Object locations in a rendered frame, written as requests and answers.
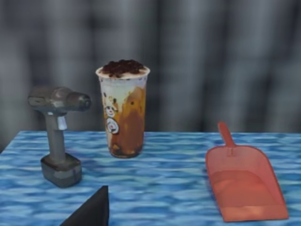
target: logo on cup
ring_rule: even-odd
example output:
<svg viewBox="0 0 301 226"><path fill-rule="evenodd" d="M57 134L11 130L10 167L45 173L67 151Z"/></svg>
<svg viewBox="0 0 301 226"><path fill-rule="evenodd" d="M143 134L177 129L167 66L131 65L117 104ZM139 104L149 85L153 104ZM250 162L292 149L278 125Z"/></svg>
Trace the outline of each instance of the logo on cup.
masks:
<svg viewBox="0 0 301 226"><path fill-rule="evenodd" d="M117 109L114 106L107 106L105 107L105 113L110 117L113 118L115 116L115 112Z"/></svg>
<svg viewBox="0 0 301 226"><path fill-rule="evenodd" d="M112 134L117 134L119 132L119 126L112 118L107 119L107 129Z"/></svg>

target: blurred background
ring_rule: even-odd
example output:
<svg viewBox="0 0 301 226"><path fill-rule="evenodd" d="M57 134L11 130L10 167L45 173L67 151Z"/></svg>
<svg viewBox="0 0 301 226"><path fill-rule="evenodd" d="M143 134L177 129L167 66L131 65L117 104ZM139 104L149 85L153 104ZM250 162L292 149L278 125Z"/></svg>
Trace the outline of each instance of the blurred background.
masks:
<svg viewBox="0 0 301 226"><path fill-rule="evenodd" d="M95 70L151 69L147 131L301 132L299 0L0 0L0 150L44 130L36 85L93 100L70 130L104 130Z"/></svg>

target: blue tablecloth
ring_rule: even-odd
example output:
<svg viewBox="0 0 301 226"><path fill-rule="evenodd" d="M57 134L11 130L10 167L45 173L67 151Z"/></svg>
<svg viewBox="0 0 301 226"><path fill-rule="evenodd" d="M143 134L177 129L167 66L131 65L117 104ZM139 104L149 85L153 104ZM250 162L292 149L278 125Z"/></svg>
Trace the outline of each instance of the blue tablecloth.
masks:
<svg viewBox="0 0 301 226"><path fill-rule="evenodd" d="M109 186L110 226L301 226L301 134L233 134L269 157L289 220L223 223L208 187L206 151L217 133L145 133L143 153L112 157L103 132L65 132L67 151L82 161L83 179L60 189L46 181L40 159L45 132L21 131L0 155L0 226L58 226L102 185Z"/></svg>

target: red handle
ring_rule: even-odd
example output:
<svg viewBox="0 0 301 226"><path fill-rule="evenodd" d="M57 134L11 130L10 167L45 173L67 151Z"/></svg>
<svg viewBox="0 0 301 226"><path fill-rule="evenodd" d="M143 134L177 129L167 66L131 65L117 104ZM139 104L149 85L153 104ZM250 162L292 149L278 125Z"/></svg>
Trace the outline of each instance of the red handle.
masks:
<svg viewBox="0 0 301 226"><path fill-rule="evenodd" d="M224 122L220 121L218 123L218 130L227 147L236 147L236 144L232 139L231 133Z"/></svg>

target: cordless drill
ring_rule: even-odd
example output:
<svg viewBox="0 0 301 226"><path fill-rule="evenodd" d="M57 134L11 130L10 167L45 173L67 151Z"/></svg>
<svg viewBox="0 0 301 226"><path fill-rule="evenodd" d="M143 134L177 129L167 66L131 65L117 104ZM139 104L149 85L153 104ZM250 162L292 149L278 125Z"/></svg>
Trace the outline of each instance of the cordless drill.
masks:
<svg viewBox="0 0 301 226"><path fill-rule="evenodd" d="M80 161L65 153L63 131L67 129L65 115L68 111L83 112L90 108L88 95L66 87L34 87L28 103L44 114L50 154L41 159L45 179L58 187L69 187L81 180Z"/></svg>

